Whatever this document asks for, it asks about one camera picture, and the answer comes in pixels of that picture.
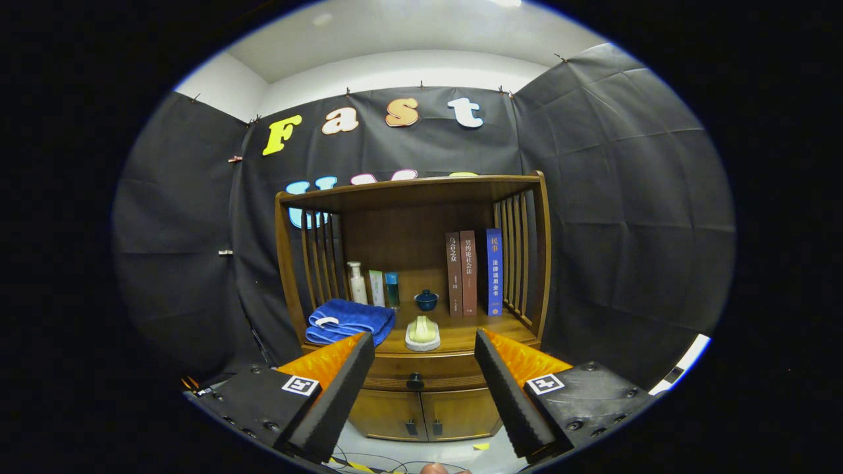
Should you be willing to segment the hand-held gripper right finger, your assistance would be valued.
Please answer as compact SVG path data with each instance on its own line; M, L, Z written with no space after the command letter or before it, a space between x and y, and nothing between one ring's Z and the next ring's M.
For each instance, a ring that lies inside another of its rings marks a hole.
M563 362L487 329L474 356L516 456L545 461L596 443L656 396L605 364Z

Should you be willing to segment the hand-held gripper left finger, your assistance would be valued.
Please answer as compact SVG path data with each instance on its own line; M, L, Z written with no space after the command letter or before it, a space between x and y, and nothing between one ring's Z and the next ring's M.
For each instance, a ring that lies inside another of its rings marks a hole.
M198 387L198 407L254 444L329 461L375 358L362 331L272 368L253 364Z

